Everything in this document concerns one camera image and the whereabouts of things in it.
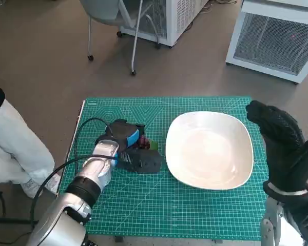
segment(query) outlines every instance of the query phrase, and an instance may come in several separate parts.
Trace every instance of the green cutting mat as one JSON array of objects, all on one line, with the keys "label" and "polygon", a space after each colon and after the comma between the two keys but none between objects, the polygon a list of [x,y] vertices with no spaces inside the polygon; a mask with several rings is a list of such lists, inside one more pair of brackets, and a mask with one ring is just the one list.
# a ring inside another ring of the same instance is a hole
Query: green cutting mat
[{"label": "green cutting mat", "polygon": [[[118,118],[145,124],[146,136],[159,143],[165,153],[165,139],[171,122],[189,111],[216,111],[240,119],[247,127],[254,148],[254,169],[249,181],[237,189],[210,191],[178,182],[164,163],[154,175],[114,170],[110,184],[93,208],[90,234],[259,240],[259,223],[264,213],[267,179],[265,152],[258,127],[246,119],[249,97],[150,97],[89,98],[80,123],[91,117],[108,122]],[[96,138],[105,126],[93,121],[78,140],[78,155],[91,154]],[[72,181],[74,165],[64,171],[60,191]]]}]

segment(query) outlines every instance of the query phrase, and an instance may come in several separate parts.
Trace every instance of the gray floor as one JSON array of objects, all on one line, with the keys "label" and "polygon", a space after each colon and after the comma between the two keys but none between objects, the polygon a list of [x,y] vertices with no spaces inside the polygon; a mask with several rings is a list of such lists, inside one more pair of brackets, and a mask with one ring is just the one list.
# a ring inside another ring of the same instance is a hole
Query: gray floor
[{"label": "gray floor", "polygon": [[[239,11],[215,4],[199,15],[173,49],[156,50],[140,40],[137,76],[129,75],[131,37],[118,39],[115,27],[93,25],[94,62],[87,54],[87,16],[78,0],[8,0],[0,7],[0,86],[60,165],[83,99],[90,96],[249,95],[288,110],[308,137],[308,76],[289,81],[224,59]],[[26,218],[30,200],[18,186],[3,186],[8,215]],[[44,194],[38,214],[53,197]],[[28,227],[1,226],[10,240]],[[112,240],[102,237],[103,245]],[[127,245],[198,245],[201,240],[129,238]],[[17,245],[25,245],[21,240]]]}]

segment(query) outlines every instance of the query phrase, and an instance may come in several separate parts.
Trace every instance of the small object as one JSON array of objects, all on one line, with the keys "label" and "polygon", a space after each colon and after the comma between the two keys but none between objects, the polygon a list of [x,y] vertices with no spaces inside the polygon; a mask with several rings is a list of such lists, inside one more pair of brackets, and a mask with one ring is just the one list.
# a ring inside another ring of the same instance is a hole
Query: small object
[{"label": "small object", "polygon": [[118,31],[118,32],[117,32],[117,36],[118,36],[118,37],[123,37],[123,33],[122,33],[121,31]]},{"label": "small object", "polygon": [[159,150],[159,143],[153,140],[149,140],[149,149],[150,150]]},{"label": "small object", "polygon": [[215,243],[223,243],[221,239],[214,239],[213,240]]},{"label": "small object", "polygon": [[136,149],[150,149],[150,140],[148,140],[145,135],[141,135],[140,138],[137,141],[137,144],[133,145]]},{"label": "small object", "polygon": [[155,48],[156,48],[157,50],[159,50],[159,49],[161,48],[161,44],[160,44],[160,43],[155,43]]},{"label": "small object", "polygon": [[85,245],[85,246],[98,246],[95,242],[92,242],[90,240],[88,240],[86,243],[83,243],[82,245]]},{"label": "small object", "polygon": [[114,236],[115,242],[123,242],[123,236]]}]

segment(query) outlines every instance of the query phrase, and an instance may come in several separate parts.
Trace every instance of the chair leg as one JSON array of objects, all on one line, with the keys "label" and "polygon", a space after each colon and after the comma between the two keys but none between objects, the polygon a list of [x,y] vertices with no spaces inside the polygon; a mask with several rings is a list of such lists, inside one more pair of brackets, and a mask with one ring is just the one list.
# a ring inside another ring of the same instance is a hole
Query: chair leg
[{"label": "chair leg", "polygon": [[156,36],[156,47],[159,49],[160,48],[160,38],[159,38],[158,32],[156,30],[156,27],[154,25],[153,19],[152,19],[152,17],[150,17],[149,14],[146,14],[145,16],[149,20],[149,22],[151,23],[151,25],[153,27],[153,30],[154,30],[154,33],[155,33],[155,36]]},{"label": "chair leg", "polygon": [[91,16],[89,16],[89,34],[88,34],[88,59],[89,61],[93,61],[93,55],[91,55]]},{"label": "chair leg", "polygon": [[139,30],[140,14],[142,12],[142,5],[143,5],[143,0],[140,0],[139,12],[138,12],[138,18],[137,18],[137,24],[136,24],[136,33],[134,35],[133,51],[132,51],[132,59],[131,59],[131,74],[132,75],[136,75],[136,71],[134,69],[133,64],[134,64],[134,56],[136,55],[137,37],[138,37],[138,30]]}]

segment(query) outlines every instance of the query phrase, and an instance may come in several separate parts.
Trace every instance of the white pants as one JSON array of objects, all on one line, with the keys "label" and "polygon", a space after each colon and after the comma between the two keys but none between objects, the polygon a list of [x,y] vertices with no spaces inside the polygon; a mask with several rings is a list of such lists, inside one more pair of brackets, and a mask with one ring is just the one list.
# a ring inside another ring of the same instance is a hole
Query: white pants
[{"label": "white pants", "polygon": [[33,179],[41,185],[53,168],[49,150],[5,100],[0,107],[0,183]]}]

